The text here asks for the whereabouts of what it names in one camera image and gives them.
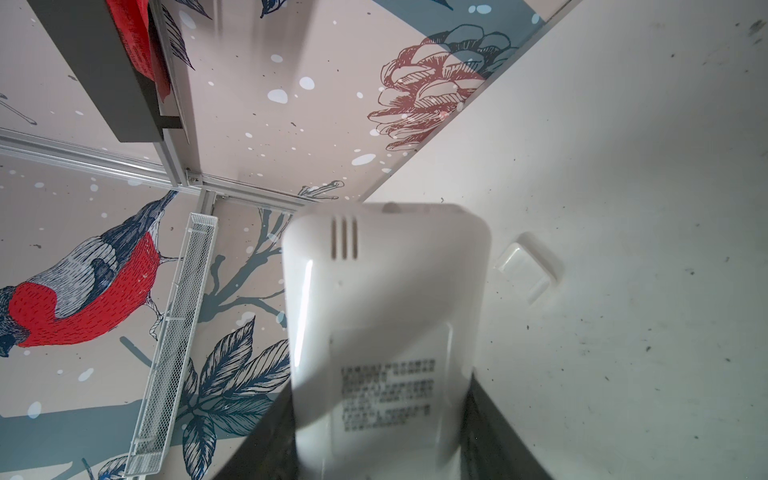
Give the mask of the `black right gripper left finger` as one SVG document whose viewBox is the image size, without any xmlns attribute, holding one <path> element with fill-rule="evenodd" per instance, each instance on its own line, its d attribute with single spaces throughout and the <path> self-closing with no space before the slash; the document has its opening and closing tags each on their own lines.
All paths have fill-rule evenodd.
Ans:
<svg viewBox="0 0 768 480">
<path fill-rule="evenodd" d="M 295 434 L 292 385 L 288 384 L 214 479 L 298 479 Z"/>
</svg>

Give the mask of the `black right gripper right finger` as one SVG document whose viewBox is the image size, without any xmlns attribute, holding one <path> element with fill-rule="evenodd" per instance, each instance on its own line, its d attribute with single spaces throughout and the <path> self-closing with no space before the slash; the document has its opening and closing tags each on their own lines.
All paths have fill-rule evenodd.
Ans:
<svg viewBox="0 0 768 480">
<path fill-rule="evenodd" d="M 462 479 L 551 480 L 475 376 L 460 433 Z"/>
</svg>

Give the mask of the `white remote control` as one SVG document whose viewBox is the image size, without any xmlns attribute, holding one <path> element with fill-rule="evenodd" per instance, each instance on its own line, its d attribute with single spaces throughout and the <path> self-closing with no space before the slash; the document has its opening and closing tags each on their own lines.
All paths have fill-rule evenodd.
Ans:
<svg viewBox="0 0 768 480">
<path fill-rule="evenodd" d="M 453 204 L 329 203 L 282 239 L 303 479 L 456 479 L 491 246 Z"/>
</svg>

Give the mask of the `white battery cover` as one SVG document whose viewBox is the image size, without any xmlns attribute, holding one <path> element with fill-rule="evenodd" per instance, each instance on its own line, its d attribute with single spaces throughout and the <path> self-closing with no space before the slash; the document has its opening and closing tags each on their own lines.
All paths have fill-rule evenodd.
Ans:
<svg viewBox="0 0 768 480">
<path fill-rule="evenodd" d="M 532 232 L 523 232 L 509 243 L 493 269 L 529 306 L 549 296 L 562 277 L 560 260 Z"/>
</svg>

